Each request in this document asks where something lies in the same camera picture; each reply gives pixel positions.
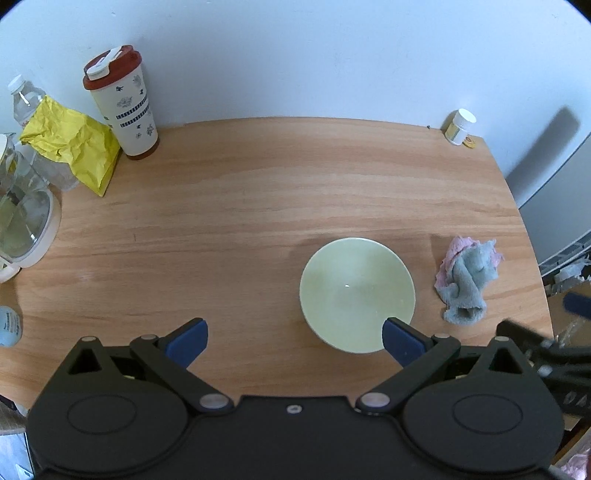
crumpled yellow paper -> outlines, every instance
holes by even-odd
[[[101,197],[105,194],[120,149],[106,125],[45,95],[20,140],[50,160],[69,164],[78,180]]]

cardboard box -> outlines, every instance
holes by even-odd
[[[568,292],[575,292],[587,297],[591,297],[591,282],[583,282],[581,285],[571,288]],[[577,315],[567,312],[562,306],[562,300],[568,293],[558,293],[548,298],[548,308],[550,309],[550,318],[552,320],[552,330],[554,337],[560,332],[566,330],[570,323],[577,319]],[[589,346],[591,345],[591,321],[585,324],[573,335],[570,346]]]

wood grain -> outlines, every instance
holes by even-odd
[[[506,317],[551,334],[534,253],[486,145],[450,145],[439,130],[382,122],[268,118],[161,133],[158,151],[123,157],[106,196],[63,195],[47,255],[0,286],[24,336],[0,351],[0,393],[30,406],[83,335],[123,345],[195,316],[210,327],[190,367],[240,394],[356,397],[399,367],[319,340],[298,300],[322,245],[374,239],[405,262],[417,290],[413,326],[486,344]],[[506,261],[471,327],[441,319],[434,276],[455,235],[496,238]]]

floral pattern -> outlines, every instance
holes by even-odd
[[[123,97],[121,100],[119,100],[119,102],[117,102],[117,106],[119,108],[127,108],[129,105],[131,105],[131,100],[133,100],[133,97]]]

plastic bottle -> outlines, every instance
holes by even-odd
[[[8,84],[8,91],[13,98],[14,119],[25,128],[46,94],[22,75],[13,78]]]
[[[25,128],[46,93],[25,80],[22,75],[13,78],[8,84],[8,91],[13,98],[14,119],[21,127]],[[29,157],[31,165],[39,175],[63,192],[78,185],[78,179],[72,174],[67,163],[51,161],[36,151],[32,153],[32,156],[26,156]]]
[[[22,319],[6,305],[0,306],[0,346],[13,346],[22,337]]]
[[[445,138],[454,145],[461,145],[468,134],[467,129],[476,123],[476,117],[465,108],[460,108],[445,132]]]

